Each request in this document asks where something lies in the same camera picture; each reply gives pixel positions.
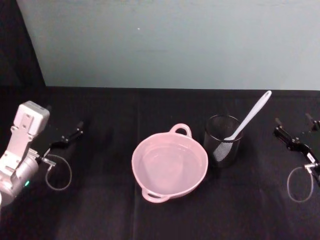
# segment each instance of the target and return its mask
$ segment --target black mesh cup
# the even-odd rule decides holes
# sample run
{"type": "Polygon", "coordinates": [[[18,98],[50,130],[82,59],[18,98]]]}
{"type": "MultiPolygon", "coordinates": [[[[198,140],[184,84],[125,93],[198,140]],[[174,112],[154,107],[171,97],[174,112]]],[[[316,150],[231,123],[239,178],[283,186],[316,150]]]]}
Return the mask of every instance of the black mesh cup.
{"type": "Polygon", "coordinates": [[[235,162],[243,132],[234,140],[225,138],[230,137],[240,124],[233,116],[216,115],[209,118],[205,126],[203,147],[212,166],[225,168],[235,162]]]}

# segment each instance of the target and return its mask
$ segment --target black curtain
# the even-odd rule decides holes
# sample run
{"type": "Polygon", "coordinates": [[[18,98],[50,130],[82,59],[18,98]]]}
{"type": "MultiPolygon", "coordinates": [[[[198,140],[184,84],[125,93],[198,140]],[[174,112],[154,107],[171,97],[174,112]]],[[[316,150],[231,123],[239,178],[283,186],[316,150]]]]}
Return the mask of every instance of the black curtain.
{"type": "Polygon", "coordinates": [[[16,0],[0,0],[0,86],[45,86],[16,0]]]}

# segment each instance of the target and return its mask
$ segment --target teal wall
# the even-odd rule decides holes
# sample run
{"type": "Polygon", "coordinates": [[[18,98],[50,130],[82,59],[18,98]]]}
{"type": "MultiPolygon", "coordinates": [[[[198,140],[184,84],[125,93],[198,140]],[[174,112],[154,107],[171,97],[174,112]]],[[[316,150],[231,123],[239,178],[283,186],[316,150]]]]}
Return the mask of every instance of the teal wall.
{"type": "Polygon", "coordinates": [[[49,86],[320,90],[319,0],[18,0],[49,86]]]}

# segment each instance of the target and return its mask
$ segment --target pink bowl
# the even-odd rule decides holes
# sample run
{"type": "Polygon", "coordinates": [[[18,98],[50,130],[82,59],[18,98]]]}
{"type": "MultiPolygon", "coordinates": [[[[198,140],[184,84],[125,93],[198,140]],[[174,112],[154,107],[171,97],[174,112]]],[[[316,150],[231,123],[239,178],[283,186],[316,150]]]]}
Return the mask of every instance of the pink bowl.
{"type": "Polygon", "coordinates": [[[143,140],[132,155],[132,171],[142,188],[142,196],[152,203],[163,203],[194,190],[208,169],[208,155],[192,139],[190,128],[176,124],[169,132],[143,140]],[[184,129],[186,135],[176,133],[184,129]]]}

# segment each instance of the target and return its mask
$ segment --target white spatula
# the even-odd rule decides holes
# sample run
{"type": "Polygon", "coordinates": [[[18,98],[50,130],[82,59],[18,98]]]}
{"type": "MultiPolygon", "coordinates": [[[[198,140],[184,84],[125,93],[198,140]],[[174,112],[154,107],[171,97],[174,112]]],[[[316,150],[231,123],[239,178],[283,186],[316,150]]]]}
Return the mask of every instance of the white spatula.
{"type": "MultiPolygon", "coordinates": [[[[259,101],[256,102],[254,107],[251,109],[251,111],[245,117],[245,119],[240,124],[240,126],[235,130],[235,132],[231,136],[225,138],[224,140],[225,141],[234,140],[238,136],[238,134],[245,128],[245,126],[251,121],[251,119],[253,119],[254,116],[263,108],[263,106],[269,100],[271,94],[272,94],[271,91],[267,91],[265,94],[263,94],[263,96],[259,99],[259,101]]],[[[232,142],[220,143],[220,145],[213,152],[214,158],[218,162],[221,162],[229,154],[229,152],[232,148],[232,145],[233,145],[232,142]]]]}

